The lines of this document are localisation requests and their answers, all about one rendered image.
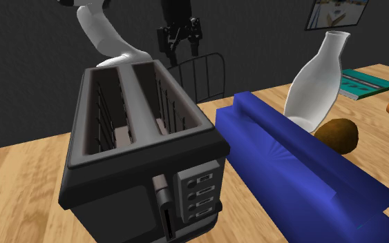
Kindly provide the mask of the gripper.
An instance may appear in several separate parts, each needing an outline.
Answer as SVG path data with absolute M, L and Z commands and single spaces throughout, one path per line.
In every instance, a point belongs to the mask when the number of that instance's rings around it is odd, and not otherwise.
M 182 39 L 187 39 L 191 45 L 191 55 L 199 55 L 199 44 L 202 39 L 200 19 L 192 17 L 191 0 L 161 0 L 162 12 L 166 27 L 157 31 L 159 51 L 163 52 L 171 66 L 177 66 L 176 48 Z

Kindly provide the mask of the black two-slot toaster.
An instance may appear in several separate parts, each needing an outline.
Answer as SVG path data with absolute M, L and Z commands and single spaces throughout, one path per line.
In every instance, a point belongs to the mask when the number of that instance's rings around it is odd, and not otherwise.
M 88 68 L 59 205 L 96 243 L 186 243 L 218 220 L 229 150 L 159 61 Z

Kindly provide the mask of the white vase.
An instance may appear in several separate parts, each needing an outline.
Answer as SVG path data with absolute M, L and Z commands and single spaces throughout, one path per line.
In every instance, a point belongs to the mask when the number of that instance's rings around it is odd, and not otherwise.
M 334 105 L 340 91 L 341 54 L 350 33 L 328 31 L 317 54 L 295 76 L 285 101 L 284 116 L 311 133 Z

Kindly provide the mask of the blue long box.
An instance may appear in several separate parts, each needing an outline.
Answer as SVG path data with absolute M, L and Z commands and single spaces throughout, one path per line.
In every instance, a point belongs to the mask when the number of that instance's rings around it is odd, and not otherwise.
M 255 95 L 219 108 L 216 128 L 288 243 L 389 243 L 389 188 Z

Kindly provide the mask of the brown kiwi fruit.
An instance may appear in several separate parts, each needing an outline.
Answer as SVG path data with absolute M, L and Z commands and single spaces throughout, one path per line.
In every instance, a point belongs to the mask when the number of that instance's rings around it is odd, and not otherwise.
M 352 152 L 359 142 L 357 125 L 346 118 L 331 119 L 322 125 L 314 136 L 341 155 Z

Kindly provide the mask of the teal book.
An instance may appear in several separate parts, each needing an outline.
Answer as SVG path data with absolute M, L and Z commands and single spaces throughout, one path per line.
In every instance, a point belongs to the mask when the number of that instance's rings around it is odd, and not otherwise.
M 352 69 L 342 71 L 339 93 L 353 100 L 360 100 L 389 91 L 389 81 Z

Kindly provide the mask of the wooden table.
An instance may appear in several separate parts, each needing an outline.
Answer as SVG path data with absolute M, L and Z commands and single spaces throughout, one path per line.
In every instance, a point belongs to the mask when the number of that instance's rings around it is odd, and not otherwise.
M 328 119 L 347 118 L 358 126 L 359 143 L 347 159 L 387 187 L 388 102 L 389 91 L 359 101 L 341 96 L 328 114 Z M 69 138 L 56 135 L 0 148 L 0 243 L 95 243 L 57 201 Z M 214 228 L 190 243 L 286 243 L 230 165 L 221 200 Z

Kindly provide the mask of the framed wall picture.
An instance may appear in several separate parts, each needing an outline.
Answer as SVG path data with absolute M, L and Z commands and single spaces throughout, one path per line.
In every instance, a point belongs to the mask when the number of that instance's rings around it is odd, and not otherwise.
M 370 0 L 313 0 L 305 30 L 356 26 Z

